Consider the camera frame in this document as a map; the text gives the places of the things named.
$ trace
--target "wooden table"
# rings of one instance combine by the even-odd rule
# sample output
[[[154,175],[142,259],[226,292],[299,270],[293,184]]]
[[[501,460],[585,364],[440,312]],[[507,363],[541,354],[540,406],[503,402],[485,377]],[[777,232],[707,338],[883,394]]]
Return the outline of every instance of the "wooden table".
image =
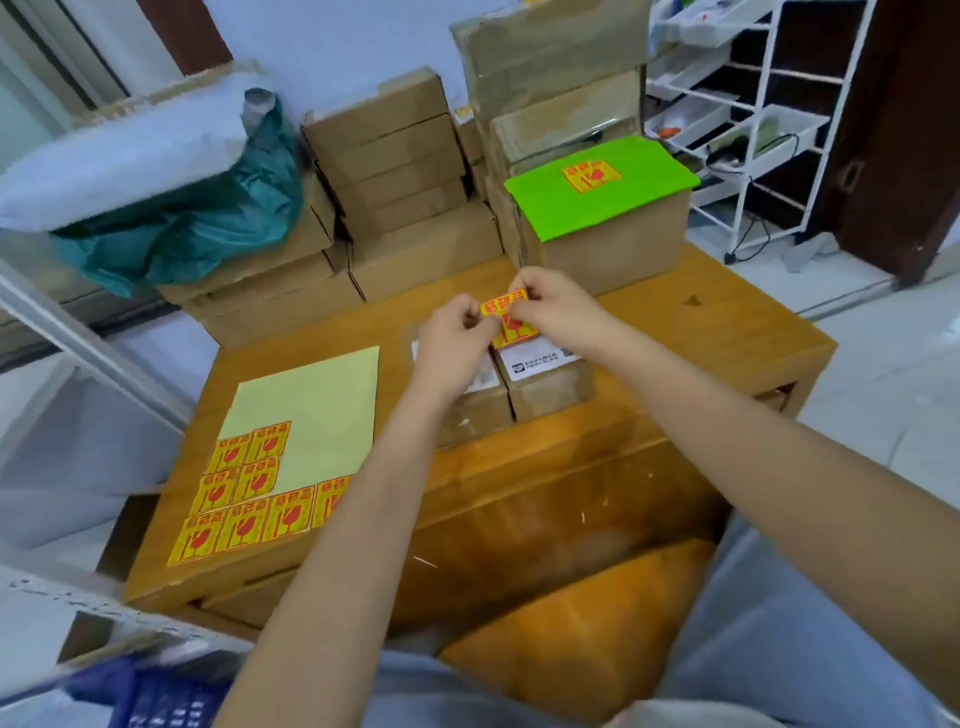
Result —
[[[513,274],[501,258],[245,349],[221,351],[126,599],[255,638],[322,530],[167,567],[237,385],[379,345],[379,430],[407,383],[409,327],[457,293],[479,301],[502,293]],[[813,325],[692,246],[676,271],[599,300],[790,416],[835,348]],[[397,594],[394,633],[445,620],[481,623],[651,547],[717,536],[728,505],[623,384],[598,367],[594,377],[594,401],[437,453]]]

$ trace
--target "teal plastic bag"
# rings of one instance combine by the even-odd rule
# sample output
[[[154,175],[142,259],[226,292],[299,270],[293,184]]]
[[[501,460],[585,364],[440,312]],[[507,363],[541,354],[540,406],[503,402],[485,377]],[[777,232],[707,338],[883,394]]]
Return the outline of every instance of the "teal plastic bag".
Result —
[[[227,172],[50,233],[60,255],[111,293],[189,283],[282,241],[303,207],[300,158],[279,99]]]

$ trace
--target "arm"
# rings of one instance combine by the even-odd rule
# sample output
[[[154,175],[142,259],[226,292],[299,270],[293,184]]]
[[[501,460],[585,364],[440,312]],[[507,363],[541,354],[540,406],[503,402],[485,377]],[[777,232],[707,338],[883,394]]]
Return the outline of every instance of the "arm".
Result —
[[[458,296],[421,328],[410,385],[261,633],[218,728],[360,724],[437,432],[499,327],[478,320],[477,303]]]
[[[563,275],[523,269],[511,315],[609,369],[733,506],[953,709],[960,708],[960,513],[737,393]]]

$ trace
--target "left hand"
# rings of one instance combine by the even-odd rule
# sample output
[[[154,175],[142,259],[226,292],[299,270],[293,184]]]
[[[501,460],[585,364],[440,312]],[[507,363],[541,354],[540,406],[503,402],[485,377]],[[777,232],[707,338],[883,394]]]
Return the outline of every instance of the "left hand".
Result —
[[[466,293],[433,312],[420,327],[420,343],[410,389],[445,412],[480,371],[500,319],[480,315],[480,304]]]

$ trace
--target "right arm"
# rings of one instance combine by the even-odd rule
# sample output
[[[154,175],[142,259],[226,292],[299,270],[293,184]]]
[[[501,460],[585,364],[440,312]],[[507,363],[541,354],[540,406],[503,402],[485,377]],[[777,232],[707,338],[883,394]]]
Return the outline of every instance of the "right arm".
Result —
[[[960,710],[960,512],[745,397],[613,318],[555,271],[524,268],[511,315],[626,381],[660,428],[778,550]]]

